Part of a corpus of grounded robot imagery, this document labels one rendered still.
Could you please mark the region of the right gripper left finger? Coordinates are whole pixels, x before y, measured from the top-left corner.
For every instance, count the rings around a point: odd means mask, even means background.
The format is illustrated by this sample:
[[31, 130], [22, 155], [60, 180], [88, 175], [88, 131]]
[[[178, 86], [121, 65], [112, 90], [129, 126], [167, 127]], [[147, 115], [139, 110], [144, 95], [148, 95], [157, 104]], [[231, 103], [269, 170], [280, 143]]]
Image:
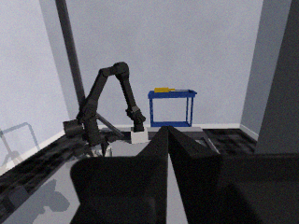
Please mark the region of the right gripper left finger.
[[166, 224], [167, 171], [168, 129], [162, 126], [136, 156], [83, 158], [70, 177], [79, 203], [84, 197], [152, 197], [156, 224]]

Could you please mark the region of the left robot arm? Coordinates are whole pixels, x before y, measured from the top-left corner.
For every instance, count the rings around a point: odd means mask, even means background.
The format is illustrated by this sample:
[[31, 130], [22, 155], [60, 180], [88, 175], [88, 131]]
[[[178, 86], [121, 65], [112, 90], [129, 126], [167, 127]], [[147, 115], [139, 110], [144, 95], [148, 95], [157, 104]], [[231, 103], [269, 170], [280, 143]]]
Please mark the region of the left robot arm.
[[[108, 77], [113, 75], [115, 75], [121, 84], [121, 88], [128, 105], [125, 111], [127, 116], [134, 121], [134, 133], [144, 132], [143, 122], [146, 121], [146, 118], [142, 115], [140, 109], [135, 103], [135, 98], [129, 82], [129, 66], [125, 62], [120, 62], [114, 63], [113, 66], [110, 66], [109, 68], [101, 68], [99, 70], [89, 95], [79, 107], [76, 119], [63, 122], [66, 138], [83, 133], [83, 128], [86, 133], [98, 130], [97, 119], [101, 118], [96, 115], [98, 99], [105, 87]], [[82, 126], [82, 123], [84, 127]]]

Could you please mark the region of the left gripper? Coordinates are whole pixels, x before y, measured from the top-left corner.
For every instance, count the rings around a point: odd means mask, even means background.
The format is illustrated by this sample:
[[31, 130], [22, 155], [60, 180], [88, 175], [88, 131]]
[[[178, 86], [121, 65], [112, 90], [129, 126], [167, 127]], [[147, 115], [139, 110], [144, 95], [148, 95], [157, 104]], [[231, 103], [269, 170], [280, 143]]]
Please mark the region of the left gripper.
[[85, 145], [85, 146], [78, 145], [78, 146], [75, 146], [72, 148], [75, 157], [82, 155], [83, 153], [85, 155], [88, 154], [89, 156], [94, 157], [93, 152], [91, 151], [90, 147], [94, 147], [97, 145], [101, 145], [102, 155], [103, 155], [103, 157], [105, 157], [106, 151], [107, 151], [107, 146], [109, 146], [109, 143], [116, 141], [116, 136], [113, 134], [105, 135], [105, 138], [101, 139], [99, 129], [96, 131], [93, 131], [93, 132], [88, 132], [88, 133], [86, 133], [86, 135], [87, 135], [87, 139], [88, 139], [88, 145]]

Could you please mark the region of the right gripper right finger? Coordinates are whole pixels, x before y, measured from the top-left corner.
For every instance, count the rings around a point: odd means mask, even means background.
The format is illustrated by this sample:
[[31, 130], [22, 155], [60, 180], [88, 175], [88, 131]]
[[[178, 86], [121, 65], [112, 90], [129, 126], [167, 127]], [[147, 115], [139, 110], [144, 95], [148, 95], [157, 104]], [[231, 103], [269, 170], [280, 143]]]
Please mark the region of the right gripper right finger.
[[166, 127], [188, 224], [219, 224], [227, 189], [234, 182], [299, 181], [299, 153], [221, 155]]

